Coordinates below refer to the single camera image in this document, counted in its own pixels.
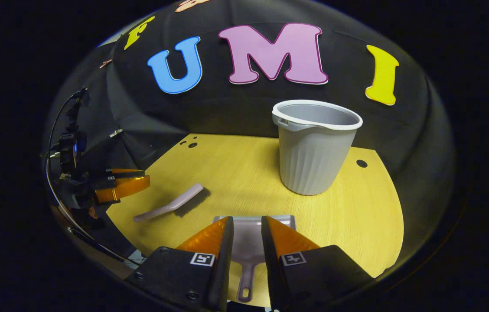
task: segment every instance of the metal bracket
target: metal bracket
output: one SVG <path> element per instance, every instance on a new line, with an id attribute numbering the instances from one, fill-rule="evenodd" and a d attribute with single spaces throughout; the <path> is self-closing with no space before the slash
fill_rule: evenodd
<path id="1" fill-rule="evenodd" d="M 123 132 L 123 129 L 115 130 L 113 133 L 110 134 L 110 138 L 117 136 L 121 132 Z"/>
<path id="2" fill-rule="evenodd" d="M 50 156 L 50 159 L 60 158 L 60 152 L 55 152 Z"/>
<path id="3" fill-rule="evenodd" d="M 105 61 L 105 62 L 102 62 L 102 65 L 100 66 L 100 68 L 102 68 L 102 67 L 104 67 L 104 66 L 106 66 L 106 65 L 110 64 L 112 61 L 113 61 L 113 59 L 109 59 L 109 60 L 107 60 L 107 61 Z"/>

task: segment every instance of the letter u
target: letter u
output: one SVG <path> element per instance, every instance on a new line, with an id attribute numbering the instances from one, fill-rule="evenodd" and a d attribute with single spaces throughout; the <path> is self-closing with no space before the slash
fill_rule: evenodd
<path id="1" fill-rule="evenodd" d="M 171 76 L 167 56 L 169 51 L 164 50 L 151 57 L 147 64 L 152 68 L 154 78 L 158 87 L 169 94 L 183 93 L 189 91 L 197 85 L 202 77 L 202 64 L 200 63 L 199 52 L 196 44 L 200 37 L 187 38 L 175 45 L 175 50 L 183 53 L 183 59 L 187 66 L 187 75 L 181 79 L 174 79 Z"/>

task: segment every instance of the dustpan handle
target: dustpan handle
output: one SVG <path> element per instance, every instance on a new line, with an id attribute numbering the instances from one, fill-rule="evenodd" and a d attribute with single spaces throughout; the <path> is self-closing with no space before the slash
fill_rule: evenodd
<path id="1" fill-rule="evenodd" d="M 242 264 L 241 281 L 239 282 L 239 289 L 237 293 L 237 299 L 240 302 L 250 302 L 252 300 L 252 286 L 254 284 L 254 267 L 256 265 Z M 243 292 L 245 288 L 248 288 L 248 296 L 244 296 Z"/>

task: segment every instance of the gray bucket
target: gray bucket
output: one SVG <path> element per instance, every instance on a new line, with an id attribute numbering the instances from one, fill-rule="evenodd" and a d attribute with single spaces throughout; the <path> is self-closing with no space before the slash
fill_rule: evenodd
<path id="1" fill-rule="evenodd" d="M 325 192 L 345 158 L 362 118 L 352 110 L 312 100 L 282 101 L 272 111 L 279 127 L 280 177 L 295 193 Z"/>

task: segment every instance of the letter m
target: letter m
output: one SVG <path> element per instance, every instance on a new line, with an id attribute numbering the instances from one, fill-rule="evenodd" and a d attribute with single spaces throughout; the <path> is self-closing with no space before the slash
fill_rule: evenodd
<path id="1" fill-rule="evenodd" d="M 274 80 L 288 55 L 290 68 L 285 71 L 286 79 L 310 85 L 327 83 L 329 79 L 322 71 L 318 47 L 318 36 L 321 33 L 322 30 L 317 26 L 289 23 L 283 26 L 276 41 L 271 43 L 248 25 L 222 30 L 219 37 L 229 43 L 233 60 L 233 73 L 229 81 L 242 85 L 258 80 L 260 75 L 252 70 L 249 57 L 268 79 Z"/>

